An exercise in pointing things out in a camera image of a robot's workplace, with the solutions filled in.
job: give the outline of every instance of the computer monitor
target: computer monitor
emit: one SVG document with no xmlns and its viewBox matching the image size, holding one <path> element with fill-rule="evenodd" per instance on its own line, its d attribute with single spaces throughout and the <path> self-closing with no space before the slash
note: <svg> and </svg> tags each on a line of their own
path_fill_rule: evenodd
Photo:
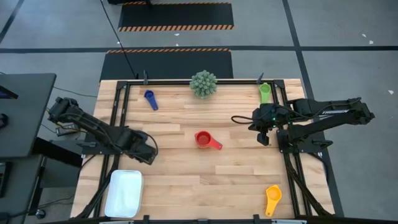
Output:
<svg viewBox="0 0 398 224">
<path fill-rule="evenodd" d="M 18 95 L 0 85 L 0 99 L 17 99 Z"/>
</svg>

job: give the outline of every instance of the wood plank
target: wood plank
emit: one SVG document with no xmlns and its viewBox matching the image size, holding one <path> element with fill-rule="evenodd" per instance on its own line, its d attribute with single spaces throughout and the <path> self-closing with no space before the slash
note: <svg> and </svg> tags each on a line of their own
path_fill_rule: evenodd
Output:
<svg viewBox="0 0 398 224">
<path fill-rule="evenodd" d="M 99 88 L 94 115 L 105 122 L 110 120 L 116 83 L 102 81 Z M 299 79 L 287 79 L 285 86 L 289 100 L 304 97 Z M 143 97 L 147 89 L 155 92 L 159 110 L 153 111 Z M 275 130 L 269 132 L 270 145 L 264 147 L 248 125 L 230 119 L 233 115 L 251 117 L 259 100 L 257 85 L 218 85 L 217 93 L 206 100 L 195 98 L 183 85 L 131 87 L 126 125 L 153 135 L 159 146 L 159 155 L 151 166 L 127 156 L 120 159 L 120 169 L 139 170 L 144 176 L 141 210 L 134 219 L 144 215 L 158 220 L 240 219 L 252 218 L 253 214 L 267 218 L 265 190 L 274 184 L 283 196 L 273 218 L 294 217 Z M 194 135 L 202 130 L 209 131 L 223 149 L 197 148 Z M 96 156 L 81 171 L 72 217 L 95 193 L 102 158 Z M 321 162 L 303 154 L 302 164 L 308 188 L 325 209 L 333 212 Z M 299 189 L 297 193 L 303 211 Z"/>
</svg>

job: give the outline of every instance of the black floor mat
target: black floor mat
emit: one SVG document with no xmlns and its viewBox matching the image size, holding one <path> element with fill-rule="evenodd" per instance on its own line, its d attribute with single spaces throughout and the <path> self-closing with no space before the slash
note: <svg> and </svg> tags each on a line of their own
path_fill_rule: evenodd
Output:
<svg viewBox="0 0 398 224">
<path fill-rule="evenodd" d="M 144 2 L 123 5 L 119 31 L 229 30 L 234 26 L 228 2 L 156 3 L 149 9 Z"/>
<path fill-rule="evenodd" d="M 137 49 L 126 50 L 126 55 L 139 78 L 147 71 L 150 79 L 192 78 L 207 70 L 217 78 L 233 78 L 229 49 Z M 101 80 L 132 80 L 134 75 L 122 50 L 110 50 L 105 56 Z"/>
</svg>

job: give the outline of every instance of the gray floor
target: gray floor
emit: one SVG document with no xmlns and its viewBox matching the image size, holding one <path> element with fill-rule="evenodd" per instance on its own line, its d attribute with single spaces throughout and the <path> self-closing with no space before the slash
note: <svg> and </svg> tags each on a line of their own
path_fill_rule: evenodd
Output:
<svg viewBox="0 0 398 224">
<path fill-rule="evenodd" d="M 282 0 L 230 2 L 233 30 L 125 32 L 119 36 L 125 47 L 293 46 Z M 17 0 L 0 1 L 0 30 L 16 4 Z M 289 0 L 289 4 L 301 46 L 398 45 L 396 0 Z M 121 6 L 105 5 L 117 26 Z M 0 49 L 82 47 L 118 47 L 99 0 L 25 0 L 0 43 Z M 315 99 L 362 96 L 376 115 L 367 126 L 341 126 L 325 133 L 327 139 L 335 142 L 330 156 L 345 216 L 398 220 L 398 53 L 345 51 L 303 55 Z M 302 77 L 295 52 L 234 50 L 232 59 L 235 78 L 255 78 L 262 72 L 267 78 Z M 0 54 L 0 72 L 53 72 L 58 75 L 55 86 L 96 95 L 103 60 L 104 53 Z M 84 110 L 93 112 L 95 98 L 54 90 L 49 105 L 57 96 L 76 98 Z M 55 129 L 48 121 L 43 123 Z M 40 129 L 39 136 L 58 139 L 45 128 Z M 42 203 L 72 193 L 73 189 L 52 189 Z M 49 207 L 48 216 L 39 222 L 68 218 L 69 205 L 57 206 L 67 209 Z M 34 218 L 26 222 L 38 223 Z"/>
</svg>

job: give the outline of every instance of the yellow measuring cup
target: yellow measuring cup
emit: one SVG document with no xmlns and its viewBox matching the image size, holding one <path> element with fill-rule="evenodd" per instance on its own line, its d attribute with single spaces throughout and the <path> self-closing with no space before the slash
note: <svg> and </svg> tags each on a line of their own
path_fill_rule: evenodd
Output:
<svg viewBox="0 0 398 224">
<path fill-rule="evenodd" d="M 282 191 L 278 185 L 272 185 L 266 190 L 267 194 L 267 208 L 266 216 L 271 217 L 279 200 L 282 198 Z"/>
</svg>

